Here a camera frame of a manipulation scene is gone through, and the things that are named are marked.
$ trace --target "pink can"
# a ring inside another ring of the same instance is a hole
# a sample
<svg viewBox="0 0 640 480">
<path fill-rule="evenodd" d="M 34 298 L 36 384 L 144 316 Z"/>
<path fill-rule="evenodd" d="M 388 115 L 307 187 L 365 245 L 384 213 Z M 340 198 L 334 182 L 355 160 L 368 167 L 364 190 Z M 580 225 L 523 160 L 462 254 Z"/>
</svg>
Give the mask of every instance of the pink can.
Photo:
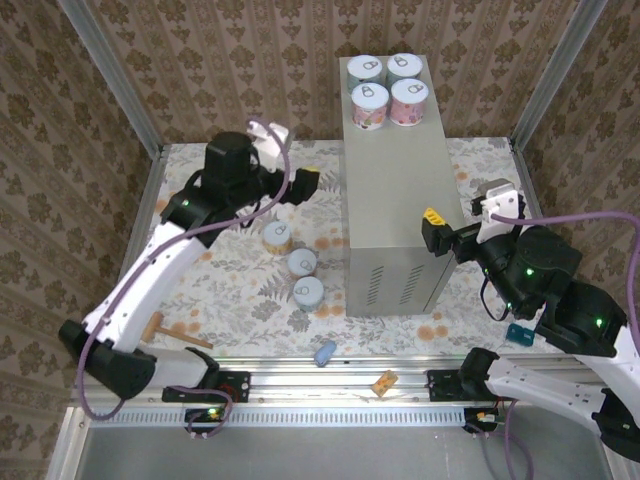
<svg viewBox="0 0 640 480">
<path fill-rule="evenodd" d="M 361 83 L 351 92 L 353 124 L 362 130 L 376 130 L 387 116 L 389 91 L 377 83 Z"/>
<path fill-rule="evenodd" d="M 389 118 L 396 125 L 412 127 L 422 121 L 429 87 L 414 78 L 398 80 L 391 87 L 391 113 Z"/>
</svg>

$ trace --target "gray metal box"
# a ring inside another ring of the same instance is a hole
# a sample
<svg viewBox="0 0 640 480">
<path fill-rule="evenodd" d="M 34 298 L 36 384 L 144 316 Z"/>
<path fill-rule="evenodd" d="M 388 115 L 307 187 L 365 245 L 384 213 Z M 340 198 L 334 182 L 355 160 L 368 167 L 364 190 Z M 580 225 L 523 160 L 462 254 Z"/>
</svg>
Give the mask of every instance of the gray metal box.
<svg viewBox="0 0 640 480">
<path fill-rule="evenodd" d="M 386 65 L 388 57 L 379 58 Z M 400 127 L 387 119 L 375 131 L 353 125 L 346 88 L 349 59 L 340 59 L 340 178 L 350 316 L 428 313 L 456 266 L 451 254 L 435 258 L 422 239 L 427 207 L 454 229 L 465 222 L 431 75 L 426 58 L 420 58 L 420 79 L 429 87 L 423 121 Z"/>
</svg>

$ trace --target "wire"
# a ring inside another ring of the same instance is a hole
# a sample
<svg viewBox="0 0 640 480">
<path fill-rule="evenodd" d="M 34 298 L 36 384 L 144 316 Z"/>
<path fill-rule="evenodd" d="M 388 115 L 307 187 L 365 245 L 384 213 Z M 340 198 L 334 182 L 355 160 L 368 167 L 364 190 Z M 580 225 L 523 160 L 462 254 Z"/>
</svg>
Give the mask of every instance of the wire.
<svg viewBox="0 0 640 480">
<path fill-rule="evenodd" d="M 631 252 L 631 259 L 629 260 L 629 266 L 627 267 L 627 306 L 629 307 L 629 325 L 631 330 L 631 337 L 633 343 L 636 346 L 636 351 L 640 353 L 640 326 L 638 325 L 638 318 L 636 316 L 635 299 L 633 294 L 633 283 L 636 275 L 636 268 L 638 267 L 638 257 L 640 257 L 640 217 L 636 217 L 630 213 L 606 211 L 606 212 L 592 212 L 592 213 L 578 213 L 575 215 L 562 215 L 559 217 L 539 218 L 539 219 L 517 219 L 503 217 L 502 215 L 491 215 L 491 218 L 503 223 L 509 223 L 511 225 L 554 225 L 557 223 L 565 222 L 579 222 L 582 220 L 593 220 L 599 218 L 616 218 L 621 220 L 627 220 L 631 222 L 636 229 L 635 246 L 633 252 Z"/>
<path fill-rule="evenodd" d="M 129 278 L 122 285 L 122 288 L 120 288 L 120 290 L 118 290 L 118 292 L 116 293 L 111 304 L 109 304 L 109 306 L 105 310 L 102 318 L 98 320 L 98 323 L 93 329 L 93 332 L 91 332 L 91 334 L 89 335 L 89 338 L 87 338 L 87 341 L 85 342 L 84 347 L 82 348 L 82 352 L 80 353 L 80 358 L 78 360 L 78 368 L 76 370 L 76 387 L 78 388 L 78 394 L 79 394 L 78 399 L 80 401 L 80 405 L 82 406 L 82 409 L 84 410 L 85 415 L 87 415 L 90 419 L 96 420 L 96 421 L 109 420 L 110 418 L 113 418 L 114 416 L 116 416 L 117 413 L 120 411 L 120 409 L 124 405 L 124 400 L 121 400 L 120 403 L 118 403 L 118 405 L 111 412 L 107 414 L 98 415 L 95 412 L 93 412 L 91 410 L 91 407 L 89 407 L 89 403 L 86 397 L 85 385 L 84 385 L 84 370 L 87 364 L 87 358 L 89 357 L 91 346 L 93 345 L 93 342 L 95 341 L 96 337 L 98 336 L 102 328 L 104 328 L 105 325 L 109 324 L 109 322 L 111 321 L 110 320 L 111 314 L 115 311 L 116 307 L 120 304 L 124 296 L 127 294 L 129 289 L 135 284 L 136 280 L 138 280 L 140 275 L 142 275 L 142 273 L 146 270 L 146 268 L 149 265 L 151 265 L 151 263 L 153 262 L 153 259 L 157 258 L 162 252 L 164 252 L 169 247 L 172 247 L 173 245 L 175 245 L 176 243 L 182 240 L 189 239 L 201 233 L 210 232 L 212 230 L 223 229 L 239 223 L 251 221 L 254 218 L 259 217 L 263 213 L 266 213 L 268 210 L 273 208 L 284 196 L 289 183 L 289 176 L 291 174 L 291 162 L 289 160 L 289 153 L 287 152 L 287 149 L 282 143 L 282 140 L 280 140 L 280 137 L 269 126 L 267 122 L 257 117 L 250 118 L 249 122 L 256 122 L 257 124 L 261 125 L 267 131 L 267 134 L 273 137 L 273 139 L 278 145 L 278 148 L 280 149 L 280 152 L 282 153 L 282 159 L 284 161 L 284 169 L 283 169 L 282 185 L 280 186 L 280 190 L 278 190 L 278 193 L 276 193 L 276 195 L 267 205 L 265 205 L 264 207 L 262 207 L 261 209 L 253 213 L 250 213 L 249 215 L 245 215 L 243 217 L 236 217 L 231 220 L 226 220 L 224 222 L 213 223 L 211 225 L 205 225 L 203 227 L 194 228 L 193 230 L 187 230 L 186 232 L 181 233 L 180 235 L 176 235 L 175 237 L 167 240 L 165 243 L 161 244 L 153 252 L 151 252 L 149 256 L 145 259 L 145 262 L 140 264 L 138 268 L 136 268 L 131 273 Z"/>
<path fill-rule="evenodd" d="M 531 452 L 529 451 L 529 449 L 527 448 L 527 445 L 522 441 L 522 439 L 520 439 L 520 437 L 517 437 L 513 434 L 509 434 L 509 439 L 507 440 L 506 434 L 505 432 L 485 432 L 483 430 L 481 430 L 480 428 L 478 428 L 477 426 L 468 423 L 467 426 L 469 426 L 470 428 L 472 428 L 473 430 L 475 430 L 477 433 L 479 433 L 481 436 L 485 436 L 488 435 L 489 437 L 499 437 L 499 438 L 504 438 L 505 439 L 505 445 L 507 443 L 509 443 L 510 441 L 515 443 L 516 446 L 520 449 L 520 451 L 522 451 L 522 453 L 524 454 L 525 457 L 525 461 L 527 462 L 527 480 L 533 480 L 534 477 L 534 473 L 535 473 L 535 468 L 534 468 L 534 464 L 533 464 L 533 456 L 531 455 Z M 486 454 L 486 452 L 483 449 L 483 455 L 485 460 L 487 461 L 487 467 L 489 468 L 489 471 L 491 472 L 491 474 L 495 477 L 495 472 L 493 470 L 493 468 L 491 467 L 491 464 L 489 463 L 489 456 Z M 509 470 L 509 475 L 511 476 L 512 480 L 515 480 L 516 477 L 511 475 L 511 470 Z"/>
<path fill-rule="evenodd" d="M 487 288 L 488 283 L 489 283 L 489 277 L 484 277 L 484 281 L 482 282 L 482 287 L 480 287 L 480 300 L 482 300 L 482 305 L 484 305 L 484 311 L 487 312 L 487 314 L 491 317 L 491 319 L 495 320 L 496 322 L 502 322 L 504 321 L 505 318 L 507 318 L 507 315 L 509 314 L 509 308 L 505 307 L 500 318 L 496 318 L 493 316 L 493 313 L 491 313 L 491 310 L 489 310 L 487 302 L 485 302 L 484 300 L 484 291 Z"/>
<path fill-rule="evenodd" d="M 223 392 L 222 390 L 187 388 L 187 387 L 180 387 L 180 386 L 171 386 L 169 388 L 173 388 L 174 390 L 177 390 L 178 392 L 182 392 L 182 393 L 218 395 L 220 397 L 223 397 L 227 401 L 227 404 L 224 407 L 224 417 L 222 417 L 222 420 L 220 420 L 220 423 L 218 423 L 218 425 L 216 425 L 213 428 L 213 430 L 211 430 L 210 432 L 207 432 L 205 434 L 197 434 L 193 431 L 193 422 L 196 418 L 202 415 L 202 412 L 196 412 L 189 417 L 189 420 L 187 422 L 187 432 L 189 432 L 189 435 L 191 435 L 192 437 L 199 436 L 202 439 L 207 439 L 207 438 L 213 437 L 214 435 L 217 435 L 218 433 L 220 433 L 222 426 L 227 422 L 227 420 L 229 420 L 229 417 L 231 416 L 231 411 L 233 410 L 233 399 L 227 392 Z"/>
<path fill-rule="evenodd" d="M 511 414 L 516 408 L 518 400 L 513 400 L 507 409 L 507 415 L 504 420 L 504 458 L 507 461 L 507 469 L 511 480 L 516 479 L 516 472 L 513 469 L 513 458 L 511 458 L 511 440 L 513 436 L 509 435 L 509 427 L 511 426 Z M 533 478 L 533 461 L 531 462 L 531 478 Z"/>
</svg>

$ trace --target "small wooden block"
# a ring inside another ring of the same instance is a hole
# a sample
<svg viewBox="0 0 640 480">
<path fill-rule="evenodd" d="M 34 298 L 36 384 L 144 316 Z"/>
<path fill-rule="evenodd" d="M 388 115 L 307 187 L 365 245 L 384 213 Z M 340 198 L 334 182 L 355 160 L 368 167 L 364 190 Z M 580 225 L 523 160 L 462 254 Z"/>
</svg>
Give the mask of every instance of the small wooden block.
<svg viewBox="0 0 640 480">
<path fill-rule="evenodd" d="M 398 376 L 391 370 L 387 370 L 382 374 L 376 383 L 371 386 L 373 393 L 382 397 L 398 381 Z"/>
</svg>

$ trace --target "gray floor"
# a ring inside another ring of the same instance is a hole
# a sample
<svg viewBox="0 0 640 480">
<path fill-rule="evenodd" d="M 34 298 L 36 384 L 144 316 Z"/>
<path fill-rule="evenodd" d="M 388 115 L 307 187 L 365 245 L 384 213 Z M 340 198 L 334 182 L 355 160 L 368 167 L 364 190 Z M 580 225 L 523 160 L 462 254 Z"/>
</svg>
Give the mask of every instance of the gray floor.
<svg viewBox="0 0 640 480">
<path fill-rule="evenodd" d="M 535 479 L 608 479 L 585 429 L 521 408 L 514 433 L 528 445 Z M 103 428 L 89 433 L 78 480 L 129 479 L 508 479 L 500 439 L 459 428 L 227 428 L 206 441 L 179 428 Z M 515 455 L 519 478 L 524 460 Z"/>
</svg>

